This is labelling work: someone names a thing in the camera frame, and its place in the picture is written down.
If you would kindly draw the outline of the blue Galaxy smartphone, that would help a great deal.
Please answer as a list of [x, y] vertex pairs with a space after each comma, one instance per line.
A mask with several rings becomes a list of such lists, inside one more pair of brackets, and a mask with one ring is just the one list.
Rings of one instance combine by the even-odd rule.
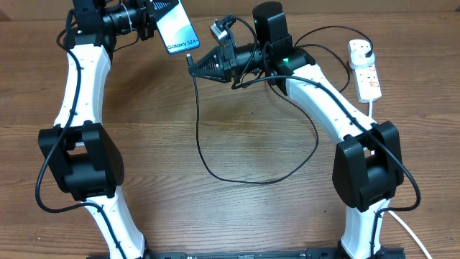
[[166, 51], [170, 55], [200, 47], [198, 36], [181, 1], [159, 18], [156, 24]]

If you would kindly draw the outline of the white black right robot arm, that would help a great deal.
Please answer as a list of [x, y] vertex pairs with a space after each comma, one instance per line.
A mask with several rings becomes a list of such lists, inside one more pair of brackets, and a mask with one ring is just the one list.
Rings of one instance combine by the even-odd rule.
[[211, 26], [217, 46], [198, 62], [189, 62], [195, 79], [244, 87], [247, 72], [277, 86], [284, 100], [316, 121], [335, 144], [332, 181], [346, 205], [344, 233], [332, 258], [403, 258], [401, 248], [380, 243], [383, 216], [403, 182], [400, 138], [390, 122], [377, 123], [333, 87], [315, 59], [295, 46], [282, 5], [268, 1], [254, 8], [254, 42], [237, 46], [228, 15]]

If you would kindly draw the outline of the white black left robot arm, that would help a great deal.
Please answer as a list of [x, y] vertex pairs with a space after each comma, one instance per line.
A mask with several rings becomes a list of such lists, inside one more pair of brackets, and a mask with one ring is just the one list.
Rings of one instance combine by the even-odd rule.
[[42, 171], [50, 171], [75, 208], [85, 208], [106, 241], [110, 258], [151, 258], [123, 195], [124, 161], [102, 122], [104, 88], [119, 36], [159, 34], [169, 53], [199, 45], [180, 1], [75, 1], [56, 42], [68, 57], [62, 105], [42, 129]]

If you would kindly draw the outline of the white charger plug adapter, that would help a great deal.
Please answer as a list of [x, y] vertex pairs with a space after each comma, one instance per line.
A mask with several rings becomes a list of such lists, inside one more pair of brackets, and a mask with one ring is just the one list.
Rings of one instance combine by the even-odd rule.
[[352, 69], [362, 69], [367, 68], [370, 65], [374, 65], [374, 53], [372, 53], [369, 57], [366, 56], [366, 54], [371, 50], [370, 43], [367, 40], [350, 40], [347, 48], [349, 53], [349, 65]]

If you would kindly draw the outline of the white power strip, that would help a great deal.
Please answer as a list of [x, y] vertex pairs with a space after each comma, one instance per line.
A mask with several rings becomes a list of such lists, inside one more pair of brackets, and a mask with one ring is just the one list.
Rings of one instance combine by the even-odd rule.
[[360, 103], [369, 103], [382, 97], [375, 65], [353, 70], [357, 98]]

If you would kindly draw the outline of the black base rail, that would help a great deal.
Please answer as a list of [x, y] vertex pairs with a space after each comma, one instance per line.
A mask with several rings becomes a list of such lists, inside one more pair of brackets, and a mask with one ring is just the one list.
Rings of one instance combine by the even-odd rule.
[[338, 248], [314, 248], [302, 251], [264, 252], [264, 253], [150, 253], [151, 259], [334, 259], [349, 258]]

